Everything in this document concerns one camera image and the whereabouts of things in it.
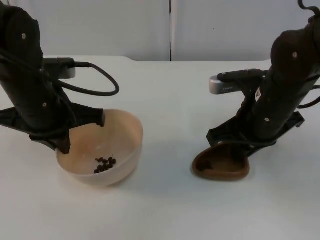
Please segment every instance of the small brown bowl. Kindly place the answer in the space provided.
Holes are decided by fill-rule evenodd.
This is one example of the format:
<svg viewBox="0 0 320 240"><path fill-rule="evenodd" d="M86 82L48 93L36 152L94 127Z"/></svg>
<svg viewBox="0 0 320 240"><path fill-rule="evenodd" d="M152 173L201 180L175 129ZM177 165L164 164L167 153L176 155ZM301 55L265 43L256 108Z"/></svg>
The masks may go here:
<svg viewBox="0 0 320 240"><path fill-rule="evenodd" d="M204 179L235 181L249 174L250 165L238 145L221 143L201 152L194 159L192 170Z"/></svg>

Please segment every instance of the plastic bowl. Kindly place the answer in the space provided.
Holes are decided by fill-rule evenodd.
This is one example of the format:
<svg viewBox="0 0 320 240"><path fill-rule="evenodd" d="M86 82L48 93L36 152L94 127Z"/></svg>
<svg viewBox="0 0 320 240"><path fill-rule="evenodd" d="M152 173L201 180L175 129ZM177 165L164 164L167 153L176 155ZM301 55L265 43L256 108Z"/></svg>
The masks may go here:
<svg viewBox="0 0 320 240"><path fill-rule="evenodd" d="M138 165L143 142L143 126L129 112L105 110L105 124L88 124L70 129L70 152L56 151L59 166L78 181L91 186L108 186L127 177ZM101 163L96 159L113 157L116 164L94 174Z"/></svg>

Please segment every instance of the table surface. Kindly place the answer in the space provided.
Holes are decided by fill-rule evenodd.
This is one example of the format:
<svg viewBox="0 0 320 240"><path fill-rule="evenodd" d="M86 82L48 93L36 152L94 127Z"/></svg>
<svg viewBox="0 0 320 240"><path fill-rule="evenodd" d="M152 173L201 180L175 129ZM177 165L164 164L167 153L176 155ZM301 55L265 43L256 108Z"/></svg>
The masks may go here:
<svg viewBox="0 0 320 240"><path fill-rule="evenodd" d="M135 114L144 127L138 168L112 187L96 189L66 176L54 151L0 127L0 239L6 240L315 240L320 228L318 106L306 122L250 160L247 178L216 182L191 173L209 147L209 129L233 117L240 92L212 95L209 78L270 61L137 62L73 56L118 81L120 93L96 97L66 90L71 101ZM69 83L92 90L112 85L90 69ZM310 93L308 100L319 93ZM0 89L0 108L12 104Z"/></svg>

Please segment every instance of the cable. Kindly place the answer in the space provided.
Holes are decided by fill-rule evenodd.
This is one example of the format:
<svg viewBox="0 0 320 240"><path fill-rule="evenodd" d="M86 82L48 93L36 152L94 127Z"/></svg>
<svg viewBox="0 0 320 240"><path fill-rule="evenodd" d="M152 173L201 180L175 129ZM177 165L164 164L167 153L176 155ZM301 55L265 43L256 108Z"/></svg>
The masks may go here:
<svg viewBox="0 0 320 240"><path fill-rule="evenodd" d="M81 94L92 95L92 96L100 96L100 97L114 96L114 95L118 94L120 91L120 87L119 87L117 81L111 75L109 75L106 71L104 71L103 69L101 69L97 65L94 65L89 62L75 62L73 67L75 67L75 68L93 68L93 69L97 70L99 73L101 73L103 76L105 76L107 79L109 79L111 81L111 83L115 87L114 91L106 91L106 92L92 91L92 90L84 89L81 87L73 86L73 85L70 85L70 84L65 83L63 81L60 81L59 79L55 79L55 78L45 74L45 72L43 72L43 71L38 71L38 70L34 69L34 67L30 66L27 62L17 58L16 56L7 52L4 49L0 48L0 55L4 56L10 62L13 62L14 64L16 64L18 67L20 67L26 71L31 72L33 75L37 76L38 78L47 79L52 84L54 84L58 87L61 87L61 88L68 89L70 91L74 91L74 92L81 93Z"/></svg>
<svg viewBox="0 0 320 240"><path fill-rule="evenodd" d="M312 12L314 12L314 15L315 16L320 16L320 9L317 8L316 6L309 6L309 7L306 7L303 3L303 0L298 0L298 4L299 4L299 7L303 10L311 10Z"/></svg>
<svg viewBox="0 0 320 240"><path fill-rule="evenodd" d="M314 89L320 89L320 85L314 85L311 90L314 90ZM307 104L298 106L298 109L308 109L308 108L311 108L311 107L313 107L314 105L316 105L318 103L320 103L320 97L318 97L316 100L314 100L312 102L309 102Z"/></svg>

